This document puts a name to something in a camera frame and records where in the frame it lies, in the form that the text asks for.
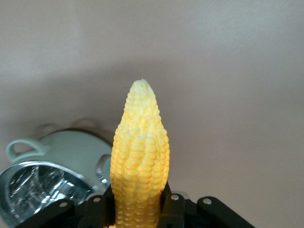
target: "screw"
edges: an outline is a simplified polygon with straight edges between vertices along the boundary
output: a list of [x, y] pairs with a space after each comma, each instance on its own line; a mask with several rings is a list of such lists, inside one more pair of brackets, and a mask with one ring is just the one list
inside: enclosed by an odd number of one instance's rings
[[60, 207], [60, 208], [64, 208], [64, 207], [66, 207], [66, 206], [67, 206], [67, 202], [62, 202], [62, 203], [59, 204], [59, 207]]
[[179, 200], [179, 196], [178, 195], [171, 195], [171, 200]]
[[205, 199], [203, 199], [203, 203], [210, 205], [212, 203], [212, 201], [209, 198], [205, 198]]
[[93, 202], [94, 202], [94, 203], [97, 203], [97, 202], [99, 202], [99, 201], [100, 201], [100, 198], [99, 198], [99, 197], [96, 197], [96, 198], [93, 199]]

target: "corn cob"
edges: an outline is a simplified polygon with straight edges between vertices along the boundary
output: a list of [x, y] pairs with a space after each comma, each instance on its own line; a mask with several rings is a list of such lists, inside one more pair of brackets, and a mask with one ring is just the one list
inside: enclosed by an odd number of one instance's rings
[[115, 131], [111, 157], [117, 228], [156, 228], [169, 157], [155, 94], [144, 79], [135, 81]]

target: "pot handle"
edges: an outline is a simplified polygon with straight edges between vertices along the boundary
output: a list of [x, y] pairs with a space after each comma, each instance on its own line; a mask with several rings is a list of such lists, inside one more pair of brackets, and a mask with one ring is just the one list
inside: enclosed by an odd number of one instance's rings
[[100, 157], [100, 159], [96, 165], [96, 169], [95, 169], [97, 178], [99, 179], [101, 184], [105, 185], [106, 187], [110, 186], [110, 180], [106, 178], [106, 176], [110, 175], [110, 164], [108, 163], [109, 158], [111, 158], [110, 154], [102, 155]]
[[[17, 143], [24, 143], [32, 147], [33, 150], [17, 153], [14, 149], [14, 145]], [[15, 163], [18, 160], [25, 159], [31, 156], [43, 156], [49, 151], [49, 149], [49, 145], [44, 145], [43, 143], [34, 139], [16, 139], [9, 143], [6, 147], [6, 155], [12, 163]]]

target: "gray background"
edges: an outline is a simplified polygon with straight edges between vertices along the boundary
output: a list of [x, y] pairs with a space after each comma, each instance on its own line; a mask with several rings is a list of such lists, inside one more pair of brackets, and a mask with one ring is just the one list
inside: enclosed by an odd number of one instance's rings
[[257, 228], [302, 227], [303, 12], [302, 0], [2, 0], [0, 170], [5, 146], [42, 124], [86, 117], [113, 132], [145, 78], [172, 189]]

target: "black mount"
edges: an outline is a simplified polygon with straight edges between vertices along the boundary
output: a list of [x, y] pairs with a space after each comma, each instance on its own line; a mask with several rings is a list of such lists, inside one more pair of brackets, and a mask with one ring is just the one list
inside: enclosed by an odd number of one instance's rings
[[[69, 199], [58, 200], [16, 228], [103, 228], [114, 223], [114, 195], [110, 186], [104, 195], [94, 195], [78, 206]], [[157, 228], [254, 227], [215, 197], [203, 197], [194, 203], [172, 194], [166, 184]]]

